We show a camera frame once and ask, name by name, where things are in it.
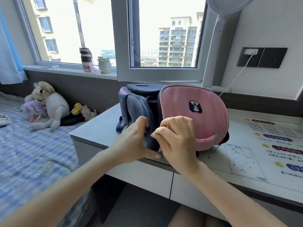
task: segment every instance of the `white plush toy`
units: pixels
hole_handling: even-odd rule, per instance
[[[35,98],[45,99],[47,114],[50,119],[45,123],[35,122],[31,125],[34,130],[42,130],[51,127],[56,130],[60,126],[61,118],[69,115],[69,106],[62,95],[55,92],[54,88],[47,82],[34,83],[35,89],[32,94],[25,97],[25,101]]]

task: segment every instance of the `white desk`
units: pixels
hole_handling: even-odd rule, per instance
[[[297,166],[303,167],[303,154],[296,151],[303,150],[303,133],[298,130],[301,119],[231,109],[228,113],[229,141],[201,152],[200,161],[286,225],[302,223],[303,168]],[[114,143],[120,116],[117,104],[70,132],[81,165]],[[163,156],[122,164],[107,174],[225,219]]]

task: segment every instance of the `blue plaid blanket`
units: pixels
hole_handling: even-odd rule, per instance
[[[12,124],[0,127],[0,221],[30,199],[78,168],[68,132],[79,125],[32,131],[28,115],[20,110],[23,99],[0,92],[0,113]],[[74,226],[85,209],[88,192],[59,226]]]

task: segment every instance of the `blue curtain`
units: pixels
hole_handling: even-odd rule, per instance
[[[24,80],[26,74],[0,10],[0,83],[17,84]]]

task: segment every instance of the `plant pot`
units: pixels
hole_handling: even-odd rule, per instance
[[[108,74],[112,72],[112,64],[108,61],[99,61],[99,70],[102,74]]]

